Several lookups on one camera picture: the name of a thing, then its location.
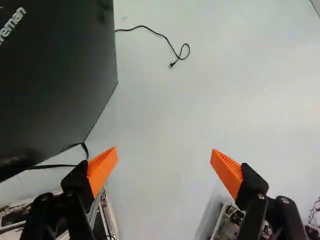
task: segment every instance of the black cable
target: black cable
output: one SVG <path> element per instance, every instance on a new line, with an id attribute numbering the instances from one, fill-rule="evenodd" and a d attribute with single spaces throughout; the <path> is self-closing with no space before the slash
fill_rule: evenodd
<path id="1" fill-rule="evenodd" d="M 314 8 L 314 10 L 315 10 L 316 14 L 318 15 L 318 17 L 320 18 L 320 14 L 319 14 L 319 12 L 318 12 L 318 10 L 317 10 L 314 2 L 313 2 L 312 0 L 309 0 L 309 2 L 311 3 L 311 5 L 312 5 L 312 7 Z"/>
<path id="2" fill-rule="evenodd" d="M 111 235 L 106 235 L 107 238 L 113 238 L 113 240 L 116 240 L 116 238 L 114 236 Z"/>
<path id="3" fill-rule="evenodd" d="M 160 37 L 163 37 L 169 44 L 169 46 L 171 47 L 172 51 L 174 52 L 175 56 L 176 56 L 176 60 L 174 62 L 171 62 L 169 64 L 169 68 L 172 68 L 179 60 L 185 60 L 187 57 L 189 57 L 190 55 L 190 45 L 188 43 L 184 43 L 182 46 L 181 46 L 181 49 L 180 49 L 180 53 L 179 55 L 176 53 L 174 47 L 171 45 L 169 39 L 165 36 L 165 35 L 162 35 L 156 31 L 153 31 L 151 28 L 147 27 L 147 26 L 144 26 L 144 25 L 138 25 L 138 26 L 135 26 L 133 28 L 129 28 L 129 29 L 117 29 L 115 30 L 115 32 L 130 32 L 130 31 L 133 31 L 135 29 L 138 29 L 138 28 L 144 28 L 144 29 L 147 29 L 149 30 L 150 32 L 154 33 L 155 35 L 158 35 Z M 184 47 L 187 46 L 188 47 L 188 53 L 185 57 L 181 57 L 181 54 L 182 54 L 182 51 L 184 49 Z"/>
<path id="4" fill-rule="evenodd" d="M 78 146 L 78 145 L 81 145 L 81 147 L 85 151 L 86 161 L 87 161 L 88 158 L 89 158 L 89 150 L 88 150 L 88 147 L 85 144 L 85 142 L 72 144 L 67 149 L 73 148 L 73 147 Z M 28 170 L 53 169 L 53 168 L 61 168 L 61 167 L 75 167 L 75 166 L 77 166 L 77 165 L 71 165 L 71 164 L 48 164 L 48 165 L 33 166 L 33 167 L 29 168 Z"/>

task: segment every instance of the gray floor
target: gray floor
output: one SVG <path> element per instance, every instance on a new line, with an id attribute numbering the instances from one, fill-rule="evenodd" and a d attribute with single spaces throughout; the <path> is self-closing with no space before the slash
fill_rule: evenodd
<path id="1" fill-rule="evenodd" d="M 229 198 L 209 164 L 212 148 L 249 163 L 271 196 L 293 198 L 306 219 L 320 195 L 320 19 L 312 5 L 117 0 L 114 7 L 116 28 L 144 24 L 177 50 L 191 46 L 169 69 L 175 58 L 163 39 L 143 29 L 116 34 L 119 84 L 87 145 L 91 157 L 117 147 L 108 185 L 121 239 L 205 239 L 214 209 Z M 60 156 L 82 158 L 80 148 Z M 66 172 L 12 178 L 0 185 L 1 201 L 18 189 L 53 188 Z"/>

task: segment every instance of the power cord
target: power cord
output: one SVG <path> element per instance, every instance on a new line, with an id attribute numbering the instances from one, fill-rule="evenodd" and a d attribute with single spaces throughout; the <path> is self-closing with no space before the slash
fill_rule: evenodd
<path id="1" fill-rule="evenodd" d="M 138 26 L 135 26 L 135 27 L 129 28 L 129 29 L 117 29 L 117 30 L 115 30 L 115 32 L 116 32 L 116 33 L 117 33 L 117 32 L 130 32 L 130 31 L 133 31 L 133 30 L 139 29 L 139 28 L 147 29 L 147 30 L 149 30 L 150 32 L 154 33 L 155 35 L 160 36 L 160 37 L 163 37 L 163 38 L 167 41 L 167 43 L 169 44 L 169 46 L 171 47 L 172 51 L 174 52 L 174 54 L 175 54 L 175 56 L 176 56 L 176 60 L 173 61 L 173 62 L 171 62 L 171 63 L 169 64 L 169 68 L 172 68 L 179 60 L 185 60 L 187 57 L 189 57 L 189 55 L 190 55 L 190 50 L 191 50 L 191 49 L 190 49 L 190 45 L 189 45 L 188 43 L 184 43 L 184 44 L 181 46 L 180 53 L 179 53 L 179 55 L 178 55 L 178 54 L 176 53 L 174 47 L 171 45 L 169 39 L 168 39 L 165 35 L 160 34 L 160 33 L 152 30 L 151 28 L 149 28 L 149 27 L 147 27 L 147 26 L 145 26 L 145 25 L 138 25 Z M 185 57 L 181 57 L 182 51 L 183 51 L 183 49 L 184 49 L 185 46 L 188 48 L 188 53 L 187 53 L 187 55 L 186 55 Z"/>
<path id="2" fill-rule="evenodd" d="M 85 151 L 86 154 L 86 160 L 89 158 L 89 150 L 85 142 L 80 142 L 80 143 L 75 143 L 70 145 L 67 149 L 73 148 L 75 146 L 81 145 L 83 150 Z M 61 168 L 61 167 L 75 167 L 77 165 L 71 165 L 71 164 L 48 164 L 48 165 L 38 165 L 38 166 L 33 166 L 29 168 L 28 170 L 38 170 L 38 169 L 54 169 L 54 168 Z"/>

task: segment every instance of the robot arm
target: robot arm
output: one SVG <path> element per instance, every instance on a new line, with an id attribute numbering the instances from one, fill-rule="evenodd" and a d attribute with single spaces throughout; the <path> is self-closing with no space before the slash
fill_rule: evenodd
<path id="1" fill-rule="evenodd" d="M 295 202 L 285 196 L 268 197 L 268 183 L 248 164 L 240 165 L 215 149 L 210 163 L 235 204 L 246 211 L 236 240 L 259 240 L 265 220 L 274 240 L 308 240 Z"/>

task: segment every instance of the wire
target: wire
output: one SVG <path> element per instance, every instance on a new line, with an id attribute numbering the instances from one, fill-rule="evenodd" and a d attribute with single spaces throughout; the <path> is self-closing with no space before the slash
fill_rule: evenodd
<path id="1" fill-rule="evenodd" d="M 316 207 L 317 203 L 320 203 L 320 197 L 314 202 L 312 209 L 310 209 L 309 214 L 309 224 L 311 224 L 312 220 L 314 220 L 315 225 L 318 227 L 317 220 L 314 218 L 315 214 L 317 214 L 320 211 L 320 207 Z"/>
<path id="2" fill-rule="evenodd" d="M 70 145 L 67 149 L 73 148 L 75 146 L 81 145 L 83 150 L 85 151 L 86 154 L 86 161 L 88 161 L 89 158 L 89 150 L 85 142 L 81 143 L 75 143 Z M 54 169 L 54 168 L 64 168 L 64 167 L 76 167 L 77 165 L 71 165 L 71 164 L 48 164 L 48 165 L 38 165 L 38 166 L 33 166 L 29 168 L 28 170 L 38 170 L 38 169 Z"/>
<path id="3" fill-rule="evenodd" d="M 116 240 L 116 238 L 114 236 L 111 236 L 111 235 L 105 235 L 107 238 L 112 238 L 113 240 Z"/>
<path id="4" fill-rule="evenodd" d="M 129 29 L 117 29 L 117 30 L 115 30 L 115 32 L 116 32 L 116 33 L 117 33 L 117 32 L 130 32 L 130 31 L 133 31 L 133 30 L 139 29 L 139 28 L 147 29 L 147 30 L 149 30 L 150 32 L 154 33 L 155 35 L 160 36 L 160 37 L 163 37 L 163 38 L 167 41 L 167 43 L 169 44 L 169 46 L 171 47 L 172 51 L 174 52 L 174 54 L 175 54 L 175 56 L 176 56 L 176 60 L 173 61 L 173 62 L 171 62 L 171 63 L 169 64 L 169 68 L 172 68 L 179 60 L 185 60 L 187 57 L 189 57 L 189 55 L 190 55 L 190 50 L 191 50 L 191 49 L 190 49 L 190 45 L 189 45 L 188 43 L 184 43 L 184 44 L 181 46 L 180 53 L 179 53 L 179 55 L 178 55 L 177 52 L 175 51 L 174 47 L 171 45 L 169 39 L 168 39 L 165 35 L 160 34 L 160 33 L 152 30 L 151 28 L 149 28 L 149 27 L 147 27 L 147 26 L 145 26 L 145 25 L 138 25 L 138 26 L 135 26 L 135 27 L 129 28 Z M 184 49 L 185 46 L 188 48 L 188 53 L 187 53 L 187 55 L 186 55 L 185 57 L 181 57 L 182 51 L 183 51 L 183 49 Z"/>
<path id="5" fill-rule="evenodd" d="M 317 10 L 314 2 L 313 2 L 312 0 L 309 0 L 309 2 L 311 3 L 311 5 L 312 5 L 312 7 L 314 8 L 314 10 L 315 10 L 316 14 L 318 15 L 318 17 L 320 18 L 320 14 L 319 14 L 319 12 L 318 12 L 318 10 Z"/>

